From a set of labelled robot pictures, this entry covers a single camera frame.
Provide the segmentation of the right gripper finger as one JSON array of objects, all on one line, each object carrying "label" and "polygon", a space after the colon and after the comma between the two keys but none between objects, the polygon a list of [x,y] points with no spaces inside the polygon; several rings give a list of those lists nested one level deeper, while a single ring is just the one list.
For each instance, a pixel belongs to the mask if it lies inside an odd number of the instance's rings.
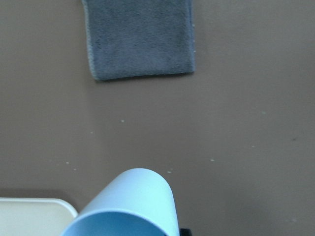
[{"label": "right gripper finger", "polygon": [[191,229],[181,228],[180,229],[180,236],[191,236]]}]

